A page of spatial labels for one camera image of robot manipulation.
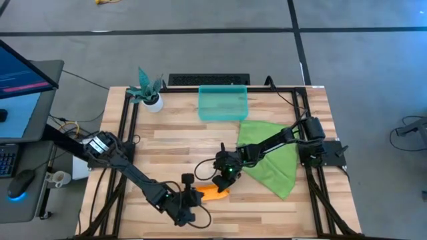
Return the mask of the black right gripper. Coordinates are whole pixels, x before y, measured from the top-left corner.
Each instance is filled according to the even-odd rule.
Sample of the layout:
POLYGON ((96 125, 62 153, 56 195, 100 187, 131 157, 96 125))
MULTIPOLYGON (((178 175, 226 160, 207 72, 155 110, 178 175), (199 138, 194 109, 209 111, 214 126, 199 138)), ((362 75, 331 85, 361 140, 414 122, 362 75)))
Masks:
POLYGON ((242 162, 236 152, 220 151, 216 153, 213 168, 220 171, 212 181, 218 187, 218 193, 225 191, 241 176, 242 162))

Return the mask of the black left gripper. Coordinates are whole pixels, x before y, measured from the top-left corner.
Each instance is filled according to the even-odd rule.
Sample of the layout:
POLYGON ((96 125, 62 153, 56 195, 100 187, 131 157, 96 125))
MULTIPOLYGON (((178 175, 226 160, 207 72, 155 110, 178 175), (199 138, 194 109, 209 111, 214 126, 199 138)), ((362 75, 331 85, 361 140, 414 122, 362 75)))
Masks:
POLYGON ((173 220, 174 225, 182 227, 195 221, 195 214, 191 212, 192 207, 201 205, 204 193, 194 187, 187 188, 179 193, 171 194, 171 201, 168 203, 168 215, 173 220))

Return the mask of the orange microfiber towel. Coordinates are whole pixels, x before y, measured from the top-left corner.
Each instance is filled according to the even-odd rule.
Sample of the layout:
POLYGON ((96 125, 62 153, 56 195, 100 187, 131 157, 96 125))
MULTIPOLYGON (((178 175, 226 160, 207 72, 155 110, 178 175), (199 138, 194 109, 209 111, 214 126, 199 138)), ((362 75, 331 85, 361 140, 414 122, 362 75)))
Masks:
POLYGON ((203 193, 201 200, 203 202, 223 199, 230 194, 230 190, 226 189, 221 193, 218 192, 218 186, 216 185, 205 185, 196 187, 196 190, 203 193))

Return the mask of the green microfiber towel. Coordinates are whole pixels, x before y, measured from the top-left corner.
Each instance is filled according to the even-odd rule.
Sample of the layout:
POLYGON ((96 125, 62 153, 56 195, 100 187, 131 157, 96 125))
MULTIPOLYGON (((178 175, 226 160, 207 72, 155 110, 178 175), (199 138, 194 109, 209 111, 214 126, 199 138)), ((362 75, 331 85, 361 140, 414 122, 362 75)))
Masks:
MULTIPOLYGON (((283 128, 283 125, 276 123, 243 121, 240 124, 238 145, 260 143, 283 128)), ((244 167, 243 171, 279 198, 285 199, 294 188, 297 166, 298 153, 293 143, 268 153, 256 166, 244 167)))

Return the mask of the teal translucent plastic basket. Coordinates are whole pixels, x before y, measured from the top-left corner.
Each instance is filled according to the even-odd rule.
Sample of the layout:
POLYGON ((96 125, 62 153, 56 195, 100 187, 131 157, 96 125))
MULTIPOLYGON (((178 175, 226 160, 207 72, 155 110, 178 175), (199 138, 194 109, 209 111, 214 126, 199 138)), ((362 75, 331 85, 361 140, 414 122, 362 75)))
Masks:
POLYGON ((245 85, 200 85, 197 113, 202 121, 243 121, 249 114, 245 85))

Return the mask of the black keyboard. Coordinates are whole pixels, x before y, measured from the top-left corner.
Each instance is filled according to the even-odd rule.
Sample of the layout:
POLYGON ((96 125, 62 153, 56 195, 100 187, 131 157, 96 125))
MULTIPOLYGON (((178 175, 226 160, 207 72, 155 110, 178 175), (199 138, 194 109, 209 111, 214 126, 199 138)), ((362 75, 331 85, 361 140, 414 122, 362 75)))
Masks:
POLYGON ((18 158, 19 146, 17 144, 0 145, 0 178, 14 176, 18 158))
POLYGON ((168 85, 250 85, 250 75, 245 74, 170 74, 168 85))

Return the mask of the white box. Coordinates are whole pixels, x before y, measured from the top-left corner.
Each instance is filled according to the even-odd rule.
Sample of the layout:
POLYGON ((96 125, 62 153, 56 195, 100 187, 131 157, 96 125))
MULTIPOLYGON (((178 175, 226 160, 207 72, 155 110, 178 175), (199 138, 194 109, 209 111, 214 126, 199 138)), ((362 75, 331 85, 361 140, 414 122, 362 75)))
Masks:
POLYGON ((73 166, 71 176, 73 180, 80 180, 89 177, 89 167, 87 166, 86 161, 73 156, 72 163, 73 166))

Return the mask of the green snake plant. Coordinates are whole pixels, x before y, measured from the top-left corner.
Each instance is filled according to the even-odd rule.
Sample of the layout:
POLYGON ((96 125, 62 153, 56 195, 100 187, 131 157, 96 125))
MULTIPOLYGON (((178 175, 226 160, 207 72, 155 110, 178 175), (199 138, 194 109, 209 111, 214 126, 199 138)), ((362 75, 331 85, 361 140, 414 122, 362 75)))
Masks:
POLYGON ((133 103, 143 101, 146 105, 153 105, 159 99, 159 92, 163 86, 163 75, 151 81, 145 71, 138 67, 139 87, 129 86, 127 93, 133 96, 133 103))

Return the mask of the white cup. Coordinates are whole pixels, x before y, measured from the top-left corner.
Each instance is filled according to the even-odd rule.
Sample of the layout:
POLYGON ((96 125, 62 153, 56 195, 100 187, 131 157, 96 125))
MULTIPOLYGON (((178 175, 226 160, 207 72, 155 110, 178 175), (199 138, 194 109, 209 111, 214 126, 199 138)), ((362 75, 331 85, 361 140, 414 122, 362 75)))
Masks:
POLYGON ((45 180, 48 183, 53 183, 56 188, 61 188, 62 186, 71 182, 71 175, 64 171, 57 171, 55 173, 46 173, 45 180))

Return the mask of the black mouse with light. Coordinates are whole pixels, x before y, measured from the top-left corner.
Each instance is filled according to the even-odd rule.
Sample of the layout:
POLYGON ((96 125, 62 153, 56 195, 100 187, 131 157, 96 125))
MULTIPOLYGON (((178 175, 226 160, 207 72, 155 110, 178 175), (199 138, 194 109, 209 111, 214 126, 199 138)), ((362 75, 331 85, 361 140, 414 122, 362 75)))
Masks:
POLYGON ((27 188, 35 178, 35 170, 26 169, 18 173, 7 188, 7 197, 11 201, 18 201, 24 197, 27 188))

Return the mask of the grey desk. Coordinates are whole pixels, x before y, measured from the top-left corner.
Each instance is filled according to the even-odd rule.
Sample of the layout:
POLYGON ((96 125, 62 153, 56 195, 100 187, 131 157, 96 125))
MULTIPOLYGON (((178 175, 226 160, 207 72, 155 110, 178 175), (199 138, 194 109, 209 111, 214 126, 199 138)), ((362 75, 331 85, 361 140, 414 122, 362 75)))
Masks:
POLYGON ((51 170, 49 164, 56 150, 52 141, 42 140, 53 99, 54 91, 40 94, 22 138, 0 138, 0 147, 18 146, 19 154, 16 172, 33 169, 35 177, 23 196, 10 199, 7 188, 12 178, 0 178, 0 224, 31 221, 38 217, 46 220, 52 213, 46 210, 50 190, 45 175, 51 170))

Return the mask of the grey floor stand leg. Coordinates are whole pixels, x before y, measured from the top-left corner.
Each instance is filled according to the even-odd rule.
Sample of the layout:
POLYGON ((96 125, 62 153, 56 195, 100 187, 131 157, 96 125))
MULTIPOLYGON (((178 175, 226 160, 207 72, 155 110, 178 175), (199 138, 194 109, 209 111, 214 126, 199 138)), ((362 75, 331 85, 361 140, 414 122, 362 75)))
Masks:
POLYGON ((398 136, 405 136, 410 132, 418 131, 421 136, 427 137, 427 117, 423 117, 409 125, 396 130, 398 136))

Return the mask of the laptop monitor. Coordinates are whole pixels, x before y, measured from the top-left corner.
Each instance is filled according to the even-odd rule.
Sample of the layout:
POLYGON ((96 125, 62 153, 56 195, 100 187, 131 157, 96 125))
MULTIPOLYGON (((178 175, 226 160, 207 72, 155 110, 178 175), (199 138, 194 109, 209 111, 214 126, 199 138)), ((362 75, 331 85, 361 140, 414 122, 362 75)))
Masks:
POLYGON ((0 40, 0 99, 58 88, 52 78, 0 40))

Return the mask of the black aluminium table frame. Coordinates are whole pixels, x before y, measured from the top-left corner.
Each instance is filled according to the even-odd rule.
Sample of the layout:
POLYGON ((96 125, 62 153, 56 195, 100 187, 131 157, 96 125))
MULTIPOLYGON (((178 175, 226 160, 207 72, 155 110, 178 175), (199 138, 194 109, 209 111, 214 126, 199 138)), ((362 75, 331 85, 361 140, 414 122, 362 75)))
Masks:
MULTIPOLYGON (((171 86, 161 92, 164 106, 158 113, 145 107, 125 107, 125 88, 109 90, 101 128, 135 139, 134 163, 149 177, 180 183, 183 173, 197 173, 196 185, 208 185, 213 172, 211 158, 220 150, 235 147, 239 124, 203 122, 197 114, 198 90, 171 86)), ((307 109, 319 118, 329 140, 337 137, 326 91, 323 87, 251 86, 248 89, 249 119, 292 124, 307 109)), ((178 227, 166 213, 155 210, 133 183, 125 185, 95 239, 181 238, 310 238, 328 237, 340 225, 309 189, 309 169, 298 165, 296 185, 280 199, 248 175, 231 186, 230 194, 195 208, 197 227, 178 227)))

